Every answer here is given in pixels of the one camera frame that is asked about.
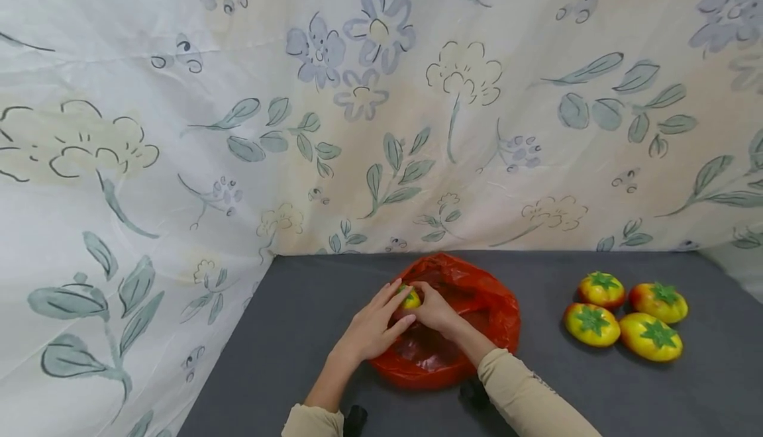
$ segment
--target beige sleeve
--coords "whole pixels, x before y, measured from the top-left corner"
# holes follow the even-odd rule
[[[487,353],[477,372],[493,405],[520,437],[601,437],[507,350]]]
[[[297,404],[291,408],[281,437],[342,437],[343,427],[342,413]]]

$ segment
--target gray table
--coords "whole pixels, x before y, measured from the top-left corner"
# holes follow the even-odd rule
[[[516,294],[522,313],[518,356],[603,436],[763,435],[763,306],[701,256],[453,255],[491,272]],[[305,398],[352,315],[418,257],[276,258],[179,437],[279,436],[291,406]],[[654,365],[619,344],[593,350],[568,336],[562,312],[578,281],[593,270],[613,273],[628,288],[654,280],[676,285],[691,307],[676,326],[684,356]],[[342,408],[367,408],[364,437],[514,435],[495,410],[473,413],[457,396],[457,388],[397,391],[365,365]]]

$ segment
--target fabric wall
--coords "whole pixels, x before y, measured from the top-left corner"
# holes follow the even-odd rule
[[[274,254],[709,250],[763,297],[763,0],[0,5],[9,435],[175,436]]]

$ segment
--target tomato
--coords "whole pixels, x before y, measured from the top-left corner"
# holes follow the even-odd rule
[[[631,313],[624,316],[619,325],[623,331],[623,344],[649,361],[674,361],[684,350],[681,336],[652,315]]]
[[[637,285],[628,298],[634,310],[648,313],[668,324],[683,320],[689,313],[689,305],[676,292],[676,287],[667,287],[657,282]]]
[[[594,271],[580,282],[578,295],[583,303],[616,310],[625,302],[625,287],[609,273]]]
[[[405,285],[401,285],[401,287],[397,288],[398,293],[400,293],[402,290],[405,290]],[[403,304],[400,305],[403,310],[411,310],[412,308],[417,308],[420,306],[421,298],[419,297],[419,294],[416,292],[416,290],[411,290],[411,292],[408,293],[408,296],[405,297]]]
[[[606,308],[589,303],[572,303],[564,310],[564,327],[588,346],[606,348],[619,337],[619,325]]]

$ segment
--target plastic bag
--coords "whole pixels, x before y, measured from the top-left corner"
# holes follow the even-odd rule
[[[403,283],[426,281],[448,304],[499,348],[517,350],[520,310],[517,298],[490,273],[456,257],[438,253],[417,260],[399,277]],[[440,333],[413,323],[371,365],[393,385],[436,390],[456,385],[476,369]]]

